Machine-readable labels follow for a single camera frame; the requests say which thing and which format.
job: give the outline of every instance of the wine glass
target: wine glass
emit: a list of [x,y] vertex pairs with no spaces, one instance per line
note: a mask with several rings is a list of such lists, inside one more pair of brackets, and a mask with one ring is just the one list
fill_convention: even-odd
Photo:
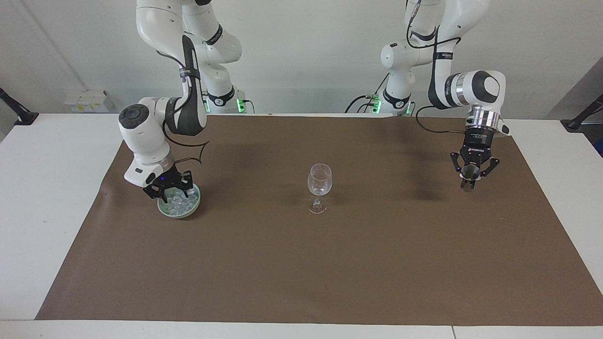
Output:
[[314,214],[321,214],[327,210],[327,201],[321,198],[329,193],[333,187],[333,175],[331,167],[324,163],[317,163],[310,169],[308,174],[308,189],[314,197],[308,209]]

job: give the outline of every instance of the white table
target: white table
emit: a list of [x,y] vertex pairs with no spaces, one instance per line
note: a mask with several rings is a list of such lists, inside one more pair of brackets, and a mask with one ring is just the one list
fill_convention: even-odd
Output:
[[[567,133],[558,121],[507,123],[603,290],[603,159],[583,135]],[[115,115],[65,114],[41,115],[32,126],[15,127],[0,143],[0,319],[4,320],[0,321],[0,338],[603,338],[603,326],[452,328],[33,321],[121,140]]]

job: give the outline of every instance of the brown tablecloth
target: brown tablecloth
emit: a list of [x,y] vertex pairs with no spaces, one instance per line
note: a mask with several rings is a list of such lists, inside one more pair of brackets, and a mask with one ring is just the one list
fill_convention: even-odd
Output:
[[[501,164],[472,193],[449,159],[463,136],[408,118],[210,116],[180,140],[211,141],[203,166],[179,165],[199,210],[161,215],[122,178],[123,145],[37,319],[603,325],[603,297],[512,138],[494,141]],[[321,215],[306,205],[317,162],[334,181]]]

